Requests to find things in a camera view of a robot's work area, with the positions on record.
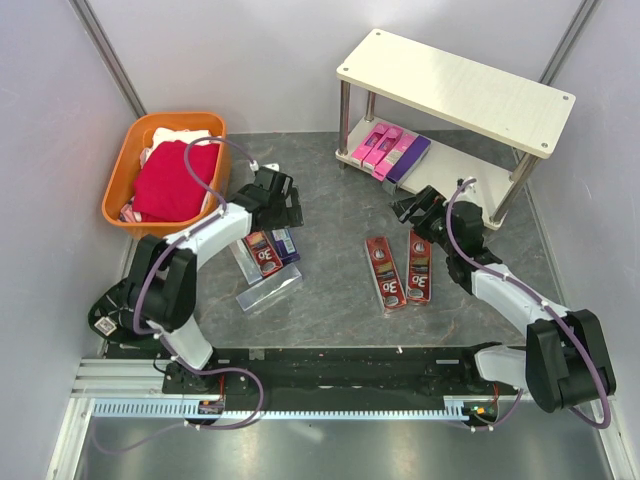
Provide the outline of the pink toothpaste box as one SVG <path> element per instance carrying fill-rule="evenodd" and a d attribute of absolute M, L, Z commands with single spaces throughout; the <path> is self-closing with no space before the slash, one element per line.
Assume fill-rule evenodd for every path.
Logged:
<path fill-rule="evenodd" d="M 373 177 L 379 181 L 383 181 L 392 167 L 397 163 L 401 156 L 415 141 L 416 136 L 411 134 L 403 134 L 396 144 L 386 153 L 382 160 L 376 165 Z"/>
<path fill-rule="evenodd" d="M 381 140 L 381 138 L 386 134 L 389 128 L 390 126 L 386 123 L 377 123 L 351 154 L 351 159 L 358 166 L 362 166 L 364 159 Z"/>
<path fill-rule="evenodd" d="M 383 158 L 398 142 L 403 133 L 404 130 L 401 128 L 389 128 L 364 158 L 363 167 L 373 172 L 375 170 L 375 167 L 383 160 Z"/>

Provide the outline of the holographic purple toothpaste box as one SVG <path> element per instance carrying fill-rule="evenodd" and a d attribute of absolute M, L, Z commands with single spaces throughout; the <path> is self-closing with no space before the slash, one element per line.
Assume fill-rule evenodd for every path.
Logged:
<path fill-rule="evenodd" d="M 383 190 L 393 195 L 406 178 L 413 172 L 431 147 L 431 140 L 417 135 L 415 141 L 392 167 L 382 181 Z"/>

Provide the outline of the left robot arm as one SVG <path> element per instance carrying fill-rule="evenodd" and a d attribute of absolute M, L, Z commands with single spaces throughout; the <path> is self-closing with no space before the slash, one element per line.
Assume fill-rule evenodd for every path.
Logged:
<path fill-rule="evenodd" d="M 110 343 L 140 349 L 164 344 L 184 365 L 185 382 L 208 393 L 219 382 L 214 353 L 194 318 L 199 269 L 256 232 L 303 226 L 291 176 L 261 167 L 251 183 L 195 224 L 165 237 L 145 235 L 128 275 L 91 307 L 89 328 Z"/>

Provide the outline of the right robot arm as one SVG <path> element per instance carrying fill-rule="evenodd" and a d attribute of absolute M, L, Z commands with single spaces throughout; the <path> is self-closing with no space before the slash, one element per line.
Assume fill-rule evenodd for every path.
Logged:
<path fill-rule="evenodd" d="M 458 368 L 467 392 L 483 392 L 493 382 L 529 393 L 547 413 L 598 400 L 610 422 L 609 398 L 616 378 L 598 317 L 570 310 L 517 278 L 485 244 L 483 209 L 475 201 L 475 179 L 460 180 L 452 198 L 431 186 L 391 207 L 402 223 L 446 255 L 451 279 L 500 313 L 525 339 L 522 349 L 502 344 L 476 346 L 473 359 Z"/>

